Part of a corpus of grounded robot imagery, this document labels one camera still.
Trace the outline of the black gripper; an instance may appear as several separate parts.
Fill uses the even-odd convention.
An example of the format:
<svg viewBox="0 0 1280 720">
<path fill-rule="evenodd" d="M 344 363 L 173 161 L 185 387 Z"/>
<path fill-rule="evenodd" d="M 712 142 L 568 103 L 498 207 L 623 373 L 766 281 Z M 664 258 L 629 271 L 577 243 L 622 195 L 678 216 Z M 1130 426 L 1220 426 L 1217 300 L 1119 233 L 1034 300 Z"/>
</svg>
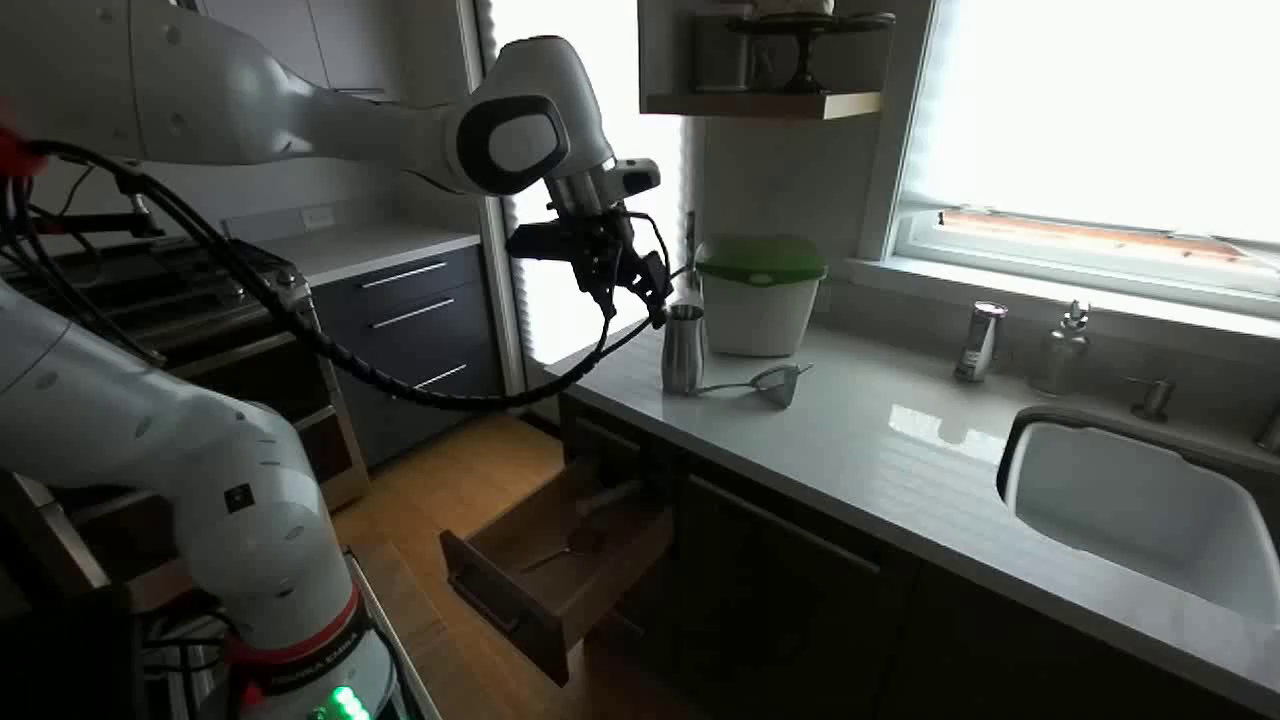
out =
<svg viewBox="0 0 1280 720">
<path fill-rule="evenodd" d="M 660 186 L 654 161 L 599 161 L 581 176 L 549 176 L 551 222 L 520 224 L 508 252 L 520 259 L 564 259 L 577 288 L 592 296 L 606 320 L 615 320 L 615 288 L 648 296 L 648 325 L 670 320 L 670 270 L 656 252 L 632 250 L 629 195 Z"/>
</svg>

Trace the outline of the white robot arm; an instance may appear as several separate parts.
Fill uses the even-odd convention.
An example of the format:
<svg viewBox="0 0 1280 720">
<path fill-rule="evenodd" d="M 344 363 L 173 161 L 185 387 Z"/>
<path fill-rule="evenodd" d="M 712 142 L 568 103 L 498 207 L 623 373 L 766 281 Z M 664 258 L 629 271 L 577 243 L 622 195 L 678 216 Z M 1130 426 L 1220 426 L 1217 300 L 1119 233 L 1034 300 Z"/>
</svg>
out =
<svg viewBox="0 0 1280 720">
<path fill-rule="evenodd" d="M 645 303 L 670 266 L 632 250 L 629 201 L 660 182 L 613 151 L 585 60 L 559 38 L 501 47 L 443 110 L 315 89 L 251 38 L 176 0 L 0 0 L 6 182 L 50 156 L 98 164 L 160 206 L 198 243 L 238 243 L 145 167 L 342 156 L 443 191 L 551 191 L 518 258 L 564 259 L 581 293 Z M 383 720 L 402 705 L 391 646 L 335 540 L 295 428 L 189 385 L 0 285 L 0 465 L 61 489 L 129 483 L 173 508 L 198 588 L 231 623 L 231 720 Z"/>
</svg>

